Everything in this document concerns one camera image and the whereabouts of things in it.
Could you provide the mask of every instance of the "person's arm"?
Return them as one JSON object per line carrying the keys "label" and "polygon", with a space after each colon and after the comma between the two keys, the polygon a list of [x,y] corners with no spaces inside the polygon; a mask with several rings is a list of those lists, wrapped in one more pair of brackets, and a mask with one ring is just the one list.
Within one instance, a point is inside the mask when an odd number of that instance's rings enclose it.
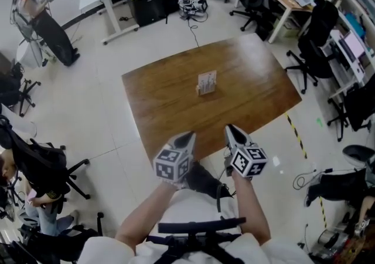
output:
{"label": "person's arm", "polygon": [[359,220],[358,220],[359,224],[364,220],[364,217],[366,216],[367,211],[372,208],[374,203],[375,203],[375,197],[366,196],[365,198],[363,198],[361,212],[359,214]]}
{"label": "person's arm", "polygon": [[61,198],[62,195],[60,195],[58,198],[51,198],[49,197],[47,194],[44,194],[43,196],[41,197],[34,197],[34,198],[31,198],[30,199],[30,202],[32,204],[33,207],[40,207],[41,205],[44,205],[44,204],[51,204],[52,202],[54,201],[57,201]]}
{"label": "person's arm", "polygon": [[115,239],[128,245],[134,252],[142,243],[155,224],[162,218],[169,201],[177,188],[166,182],[156,190],[123,221]]}
{"label": "person's arm", "polygon": [[41,12],[43,12],[47,3],[48,3],[47,0],[42,0],[41,3],[37,5],[36,2],[33,0],[26,0],[25,5],[23,7],[29,13],[31,17],[35,18]]}
{"label": "person's arm", "polygon": [[246,217],[246,223],[240,225],[242,233],[251,233],[262,245],[271,239],[271,232],[253,185],[236,170],[233,170],[232,177],[237,192],[239,216]]}

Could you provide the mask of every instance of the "harness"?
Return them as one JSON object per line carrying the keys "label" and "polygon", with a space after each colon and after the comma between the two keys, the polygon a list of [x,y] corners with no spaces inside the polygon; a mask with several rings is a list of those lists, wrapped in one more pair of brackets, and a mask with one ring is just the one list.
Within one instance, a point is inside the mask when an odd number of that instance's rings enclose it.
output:
{"label": "harness", "polygon": [[159,233],[183,233],[188,236],[148,236],[146,241],[155,244],[167,245],[168,250],[158,259],[155,264],[172,264],[182,258],[186,253],[202,251],[222,264],[243,264],[244,262],[235,258],[219,246],[223,242],[232,242],[239,234],[217,233],[225,229],[231,229],[246,222],[246,218],[231,218],[210,222],[189,222],[187,224],[159,224]]}

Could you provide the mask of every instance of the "white shirt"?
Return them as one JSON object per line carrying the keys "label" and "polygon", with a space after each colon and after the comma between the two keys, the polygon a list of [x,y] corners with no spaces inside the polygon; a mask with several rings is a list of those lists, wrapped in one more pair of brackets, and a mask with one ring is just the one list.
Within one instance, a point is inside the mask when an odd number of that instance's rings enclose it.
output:
{"label": "white shirt", "polygon": [[[225,218],[238,217],[236,200],[230,197],[220,200],[222,215]],[[219,220],[216,200],[207,194],[184,189],[176,192],[169,208],[160,222],[185,223]],[[240,228],[225,230],[226,233],[240,233]],[[157,225],[150,233],[152,236],[168,236],[159,234]],[[233,242],[220,244],[235,258],[246,264],[312,264],[305,252],[296,244],[278,242],[274,239],[259,246],[255,237],[246,233]],[[126,244],[108,237],[90,238],[82,251],[79,264],[153,264],[168,249],[166,245],[144,242],[137,246],[136,254]],[[215,258],[203,253],[188,253],[175,264],[219,264]]]}

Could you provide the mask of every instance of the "person sitting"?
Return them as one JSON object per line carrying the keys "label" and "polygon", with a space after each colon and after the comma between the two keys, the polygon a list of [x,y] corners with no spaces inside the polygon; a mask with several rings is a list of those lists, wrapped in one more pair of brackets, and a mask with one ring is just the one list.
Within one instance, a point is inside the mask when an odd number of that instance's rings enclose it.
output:
{"label": "person sitting", "polygon": [[[3,181],[10,182],[18,169],[12,150],[5,150],[0,155],[0,168]],[[46,180],[36,183],[28,173],[25,176],[25,193],[28,196],[31,190],[35,190],[36,196],[25,202],[26,213],[30,217],[38,217],[40,231],[45,235],[58,236],[72,224],[78,224],[79,213],[73,211],[70,215],[57,219],[59,208],[63,203],[63,195],[66,193],[65,184],[58,180]]]}
{"label": "person sitting", "polygon": [[[180,184],[162,182],[123,221],[114,239],[90,238],[84,246],[78,263],[312,264],[308,255],[297,245],[271,239],[267,219],[249,179],[243,178],[236,171],[231,174],[237,192],[237,208],[235,199],[231,197],[227,189],[221,186],[219,180],[213,178],[199,163],[194,163],[192,166],[186,177],[189,189],[178,190]],[[216,199],[217,192],[220,192],[219,186],[221,186],[221,198],[218,199],[221,205],[220,213]],[[239,227],[226,230],[228,236],[235,235],[236,239],[221,243],[220,246],[206,241],[207,249],[205,250],[196,249],[193,252],[183,252],[181,255],[179,249],[176,248],[178,256],[171,256],[169,251],[174,250],[171,246],[168,248],[162,243],[153,243],[155,238],[163,240],[167,236],[165,233],[159,233],[158,222],[183,224],[192,221],[222,221],[225,223],[230,218],[238,217],[246,218],[246,222]],[[176,238],[181,237],[174,236],[171,239],[175,240],[173,241],[176,242],[175,246],[183,249],[191,247],[187,244],[179,246]],[[216,246],[216,256],[214,252],[210,255],[205,253],[209,247],[213,246]]]}

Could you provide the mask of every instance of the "wooden table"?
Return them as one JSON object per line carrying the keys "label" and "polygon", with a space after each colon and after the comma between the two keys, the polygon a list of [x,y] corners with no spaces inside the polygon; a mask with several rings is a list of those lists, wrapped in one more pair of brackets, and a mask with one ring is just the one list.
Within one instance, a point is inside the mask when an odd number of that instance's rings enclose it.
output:
{"label": "wooden table", "polygon": [[[217,70],[214,93],[198,96],[198,74]],[[224,127],[252,133],[301,101],[265,43],[252,33],[167,57],[122,76],[149,159],[172,136],[197,132],[200,160],[225,146]]]}

